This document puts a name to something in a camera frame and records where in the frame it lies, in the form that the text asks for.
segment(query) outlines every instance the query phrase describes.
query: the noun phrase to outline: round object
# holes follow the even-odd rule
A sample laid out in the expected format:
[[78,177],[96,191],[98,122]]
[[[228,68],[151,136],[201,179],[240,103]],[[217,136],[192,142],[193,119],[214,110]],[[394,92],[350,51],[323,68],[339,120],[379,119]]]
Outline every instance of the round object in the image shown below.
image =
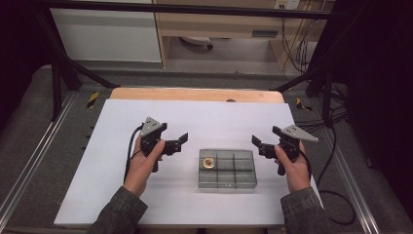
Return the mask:
[[213,158],[205,158],[203,161],[203,166],[206,169],[213,169],[215,167],[215,161]]

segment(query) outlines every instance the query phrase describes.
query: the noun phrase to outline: desk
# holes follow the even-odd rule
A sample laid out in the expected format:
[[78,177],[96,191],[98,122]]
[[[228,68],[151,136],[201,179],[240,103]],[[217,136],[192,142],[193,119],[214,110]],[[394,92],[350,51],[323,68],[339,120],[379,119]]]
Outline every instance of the desk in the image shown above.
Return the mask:
[[[248,95],[252,96],[252,102],[248,102]],[[224,102],[227,99],[244,102]],[[251,135],[255,134],[263,142],[277,143],[277,137],[271,132],[272,126],[284,128],[293,123],[281,94],[119,88],[105,102],[57,214],[56,225],[78,228],[95,221],[122,184],[133,131],[131,126],[136,127],[135,122],[138,124],[149,115],[169,124],[162,138],[176,139],[188,133],[189,139],[182,146],[182,152],[164,157],[159,171],[149,177],[141,197],[149,209],[140,220],[140,226],[271,227],[283,224],[280,198],[288,194],[285,177],[277,175],[276,165],[258,156],[257,148],[250,142]],[[198,157],[201,148],[252,150],[257,187],[249,193],[200,191]]]

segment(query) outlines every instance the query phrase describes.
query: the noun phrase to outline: white cabinet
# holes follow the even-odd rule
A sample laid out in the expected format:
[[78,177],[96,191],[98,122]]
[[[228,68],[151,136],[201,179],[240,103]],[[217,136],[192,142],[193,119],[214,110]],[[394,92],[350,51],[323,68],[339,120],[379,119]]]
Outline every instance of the white cabinet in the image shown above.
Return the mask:
[[[152,3],[151,0],[105,1]],[[161,62],[153,13],[51,11],[72,59]]]

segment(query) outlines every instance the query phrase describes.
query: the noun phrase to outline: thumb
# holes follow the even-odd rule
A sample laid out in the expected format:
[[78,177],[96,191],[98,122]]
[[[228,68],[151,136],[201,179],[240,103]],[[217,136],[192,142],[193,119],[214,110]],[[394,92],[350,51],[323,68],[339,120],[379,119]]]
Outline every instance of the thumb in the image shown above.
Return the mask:
[[284,166],[285,170],[287,172],[291,170],[293,168],[293,165],[292,165],[292,162],[289,160],[288,156],[286,156],[286,153],[278,145],[276,145],[275,150],[276,150],[277,157],[279,158],[279,161]]
[[152,149],[152,152],[148,155],[147,159],[150,159],[151,161],[153,161],[153,163],[155,163],[158,160],[158,157],[161,155],[164,148],[165,148],[165,141],[161,139],[155,145],[154,149]]

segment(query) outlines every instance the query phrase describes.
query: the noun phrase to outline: grid box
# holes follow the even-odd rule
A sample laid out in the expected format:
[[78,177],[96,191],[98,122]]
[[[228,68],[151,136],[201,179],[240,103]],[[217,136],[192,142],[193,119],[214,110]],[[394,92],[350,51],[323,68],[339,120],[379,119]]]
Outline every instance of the grid box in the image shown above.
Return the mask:
[[200,150],[199,188],[253,189],[256,185],[251,150]]

